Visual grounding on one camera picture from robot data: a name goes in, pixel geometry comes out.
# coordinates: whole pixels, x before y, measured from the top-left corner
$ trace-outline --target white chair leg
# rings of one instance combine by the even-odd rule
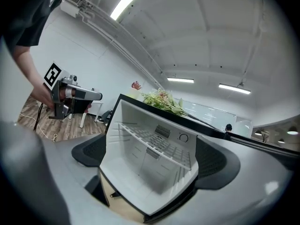
[[[85,117],[86,117],[86,113],[84,113],[84,114],[82,115],[81,123],[80,123],[80,128],[83,128],[83,123],[84,123]]]

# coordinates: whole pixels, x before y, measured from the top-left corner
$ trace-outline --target black t-shirt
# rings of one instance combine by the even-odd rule
[[[38,45],[49,14],[62,0],[16,0],[16,6],[8,16],[4,39],[12,52],[16,45]]]

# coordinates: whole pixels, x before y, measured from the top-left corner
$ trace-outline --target person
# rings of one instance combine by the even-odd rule
[[[49,14],[64,0],[15,0],[7,13],[7,25],[3,37],[17,66],[33,85],[31,96],[53,108],[50,91],[38,73],[30,48],[37,46]],[[60,91],[60,99],[66,96]]]
[[[233,127],[232,127],[232,125],[229,123],[229,124],[226,125],[225,131],[226,131],[226,132],[231,132],[232,129],[233,129]]]

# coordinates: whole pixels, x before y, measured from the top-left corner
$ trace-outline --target wire shelf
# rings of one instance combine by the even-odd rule
[[[119,125],[138,141],[162,157],[180,167],[183,167],[184,169],[191,170],[190,157],[187,150],[184,150],[179,145],[169,143],[164,138],[142,128],[139,125],[125,125],[123,123],[119,123]]]

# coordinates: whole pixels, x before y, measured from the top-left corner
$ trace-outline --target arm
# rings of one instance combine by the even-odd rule
[[[50,92],[44,86],[44,80],[34,66],[30,54],[30,47],[16,46],[13,52],[13,58],[25,77],[27,77],[33,85],[31,96],[41,103],[46,104],[48,107],[53,108]]]

